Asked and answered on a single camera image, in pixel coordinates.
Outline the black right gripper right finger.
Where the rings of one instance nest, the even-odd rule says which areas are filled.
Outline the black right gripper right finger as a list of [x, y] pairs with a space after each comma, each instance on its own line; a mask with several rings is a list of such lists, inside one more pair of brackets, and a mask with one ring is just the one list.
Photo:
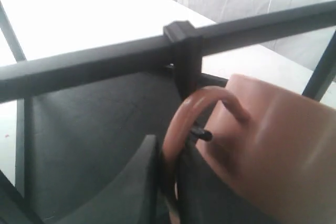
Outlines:
[[180, 155], [177, 190], [181, 223], [277, 223], [223, 183], [191, 140]]

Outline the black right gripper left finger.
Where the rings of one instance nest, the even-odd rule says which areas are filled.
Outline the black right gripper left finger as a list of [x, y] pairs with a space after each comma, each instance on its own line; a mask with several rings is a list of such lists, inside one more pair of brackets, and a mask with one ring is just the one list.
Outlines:
[[59, 223], [167, 223], [159, 193], [159, 142], [146, 135], [123, 170]]

